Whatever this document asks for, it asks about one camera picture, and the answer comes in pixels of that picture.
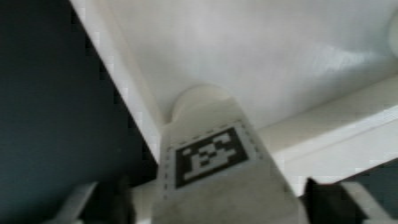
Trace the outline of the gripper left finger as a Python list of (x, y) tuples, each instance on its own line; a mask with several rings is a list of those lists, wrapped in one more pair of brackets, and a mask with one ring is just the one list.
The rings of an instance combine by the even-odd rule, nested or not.
[(131, 178), (79, 185), (43, 224), (136, 224)]

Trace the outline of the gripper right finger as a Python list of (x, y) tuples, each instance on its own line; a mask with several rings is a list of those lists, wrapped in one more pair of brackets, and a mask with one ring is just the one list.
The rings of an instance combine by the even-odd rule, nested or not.
[(301, 199), (310, 224), (398, 224), (360, 182), (322, 184), (310, 178)]

